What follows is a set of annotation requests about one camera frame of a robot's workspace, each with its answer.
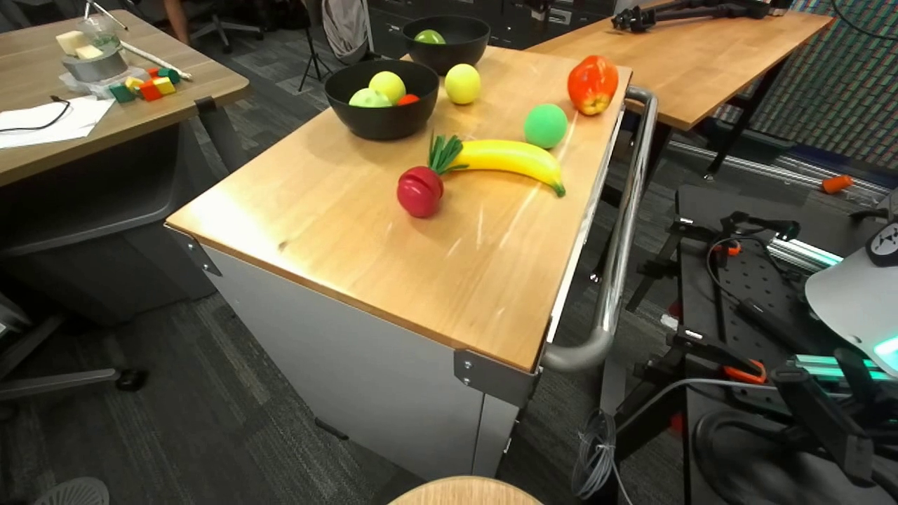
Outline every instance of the yellow banana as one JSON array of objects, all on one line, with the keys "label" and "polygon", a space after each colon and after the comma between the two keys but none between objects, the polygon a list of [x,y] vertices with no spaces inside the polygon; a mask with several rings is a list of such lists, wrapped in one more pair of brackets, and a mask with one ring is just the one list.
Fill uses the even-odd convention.
[{"label": "yellow banana", "polygon": [[561,166],[556,153],[540,146],[525,139],[462,139],[460,153],[452,159],[452,167],[469,172],[514,172],[533,177],[550,184],[557,197],[564,197]]}]

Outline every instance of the plastic fruit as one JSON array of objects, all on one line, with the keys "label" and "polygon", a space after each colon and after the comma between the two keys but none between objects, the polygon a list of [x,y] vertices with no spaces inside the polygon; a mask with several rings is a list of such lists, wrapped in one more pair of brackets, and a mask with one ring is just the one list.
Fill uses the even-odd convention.
[{"label": "plastic fruit", "polygon": [[446,94],[452,104],[473,104],[479,99],[479,73],[470,64],[452,64],[446,73]]},{"label": "plastic fruit", "polygon": [[393,107],[380,92],[369,90],[369,86],[355,90],[348,99],[348,104],[358,107],[358,110],[386,110],[386,107]]},{"label": "plastic fruit", "polygon": [[399,177],[396,200],[415,218],[428,218],[439,208],[442,180],[425,166],[406,167]]},{"label": "plastic fruit", "polygon": [[543,181],[564,197],[557,156],[525,139],[462,139],[452,172],[507,172]]},{"label": "plastic fruit", "polygon": [[599,55],[587,55],[567,75],[570,104],[581,114],[599,114],[617,92],[617,66]]},{"label": "plastic fruit", "polygon": [[373,79],[366,82],[366,90],[380,92],[390,104],[396,104],[403,94],[403,82],[400,75],[390,73],[390,69],[379,69],[373,73]]},{"label": "plastic fruit", "polygon": [[396,200],[410,217],[428,218],[439,211],[439,200],[442,200],[439,173],[449,172],[456,151],[460,151],[460,139],[453,135],[452,137],[438,135],[428,144],[425,166],[400,172],[396,184]]},{"label": "plastic fruit", "polygon": [[410,104],[417,104],[417,101],[421,101],[421,94],[403,92],[403,94],[399,94],[396,107],[410,107]]},{"label": "plastic fruit", "polygon": [[417,31],[417,33],[415,33],[415,41],[417,41],[417,45],[446,45],[442,33],[435,31],[435,29]]},{"label": "plastic fruit", "polygon": [[567,114],[556,104],[537,104],[526,111],[525,137],[540,148],[556,148],[567,135]]}]

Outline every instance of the apple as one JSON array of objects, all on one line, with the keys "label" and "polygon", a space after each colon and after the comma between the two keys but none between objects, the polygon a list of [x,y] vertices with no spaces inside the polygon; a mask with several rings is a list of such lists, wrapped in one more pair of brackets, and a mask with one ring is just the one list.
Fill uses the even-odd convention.
[{"label": "apple", "polygon": [[446,73],[446,92],[452,104],[473,104],[479,99],[479,73],[470,64],[452,64]]},{"label": "apple", "polygon": [[570,104],[581,114],[599,114],[617,92],[617,66],[599,55],[587,55],[567,75]]},{"label": "apple", "polygon": [[403,94],[403,82],[400,75],[390,73],[390,69],[379,69],[373,73],[373,79],[366,82],[366,90],[380,92],[390,104],[396,104]]},{"label": "apple", "polygon": [[386,110],[386,107],[393,107],[393,104],[386,101],[386,94],[369,90],[369,86],[355,90],[355,92],[348,99],[348,104],[351,104],[351,107],[358,107],[358,110]]},{"label": "apple", "polygon": [[442,33],[435,31],[435,29],[417,31],[417,33],[415,33],[415,41],[417,41],[417,45],[446,45]]}]

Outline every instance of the wooden table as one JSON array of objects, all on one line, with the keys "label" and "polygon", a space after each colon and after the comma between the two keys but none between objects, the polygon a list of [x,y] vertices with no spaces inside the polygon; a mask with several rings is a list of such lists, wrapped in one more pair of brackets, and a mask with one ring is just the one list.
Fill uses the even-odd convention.
[{"label": "wooden table", "polygon": [[630,69],[599,118],[567,101],[575,59],[487,48],[473,107],[432,131],[521,137],[557,104],[567,197],[515,173],[452,173],[435,218],[396,180],[425,131],[354,137],[324,110],[168,218],[323,426],[424,475],[490,475],[533,386],[605,177]]},{"label": "wooden table", "polygon": [[456,501],[536,505],[537,500],[502,480],[456,475],[456,477],[424,482],[396,497],[390,505],[456,505]]},{"label": "wooden table", "polygon": [[[727,17],[658,23],[648,33],[626,33],[613,31],[610,19],[599,19],[529,51],[578,59],[599,54],[613,64],[630,66],[633,85],[651,90],[658,101],[657,146],[648,162],[648,172],[654,172],[669,130],[695,130],[758,79],[758,90],[766,90],[786,55],[826,24],[829,17],[787,12],[766,19]],[[742,107],[742,114],[707,172],[721,166],[759,99],[763,92],[754,92]]]},{"label": "wooden table", "polygon": [[[174,94],[160,101],[115,104],[104,114],[104,121],[80,139],[1,148],[0,184],[34,177],[38,172],[65,166],[93,151],[104,151],[132,137],[181,123],[198,111],[195,104],[205,104],[205,110],[216,110],[220,104],[236,101],[248,86],[243,75],[220,66],[218,62],[195,54],[187,45],[178,45],[177,40],[166,36],[153,24],[142,23],[139,17],[128,12],[115,12],[115,17],[128,29],[124,31],[126,41],[168,59],[184,73],[194,73],[194,82],[181,82]],[[1,82],[0,110],[46,104],[49,94],[80,94],[66,90],[58,82],[65,66],[62,66],[62,51],[55,45],[55,33],[73,31],[79,29],[79,23],[80,19],[65,19],[65,23],[0,33],[0,82]],[[132,66],[150,64],[139,55],[126,55],[126,62]]]}]

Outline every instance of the metal handle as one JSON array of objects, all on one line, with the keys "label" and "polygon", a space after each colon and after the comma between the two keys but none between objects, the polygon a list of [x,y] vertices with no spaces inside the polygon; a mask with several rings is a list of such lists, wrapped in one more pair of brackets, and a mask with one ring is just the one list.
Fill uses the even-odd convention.
[{"label": "metal handle", "polygon": [[592,325],[592,333],[587,343],[575,348],[561,348],[556,343],[547,343],[540,361],[551,369],[575,372],[575,369],[589,369],[598,367],[617,332],[617,315],[620,315],[620,295],[622,295],[622,280],[626,280],[626,264],[630,252],[630,235],[633,235],[633,221],[640,211],[640,197],[641,197],[641,181],[645,181],[645,167],[648,167],[648,148],[651,148],[651,135],[657,123],[657,99],[648,90],[626,90],[629,101],[641,104],[641,121],[636,131],[636,153],[629,162],[629,177],[620,200],[620,217],[610,232],[610,250],[605,261],[605,273],[599,278],[599,306],[598,318]]}]

